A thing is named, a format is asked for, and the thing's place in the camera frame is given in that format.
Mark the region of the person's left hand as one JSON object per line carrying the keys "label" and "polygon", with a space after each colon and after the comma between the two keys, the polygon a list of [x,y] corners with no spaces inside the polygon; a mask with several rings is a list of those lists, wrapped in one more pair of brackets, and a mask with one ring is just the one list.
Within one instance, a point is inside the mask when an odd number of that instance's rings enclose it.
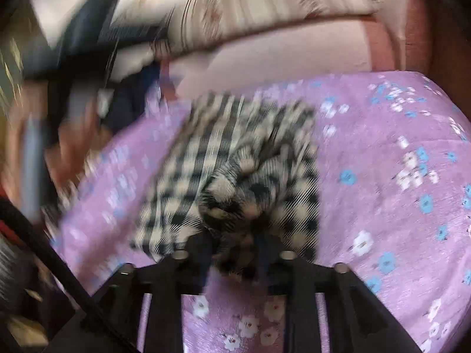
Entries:
{"label": "person's left hand", "polygon": [[[21,173],[26,167],[26,125],[31,119],[34,124],[43,124],[48,113],[46,86],[26,85],[19,98],[10,108],[6,126],[6,159],[1,185],[7,198],[16,207],[26,204],[26,195],[31,188],[23,188],[26,179]],[[101,150],[112,138],[112,132],[99,125],[97,102],[92,100],[85,106],[84,114],[76,119],[63,121],[58,129],[58,140],[47,146],[39,156],[46,162],[56,189],[62,190],[69,183],[77,184],[84,173],[84,162],[91,151]]]}

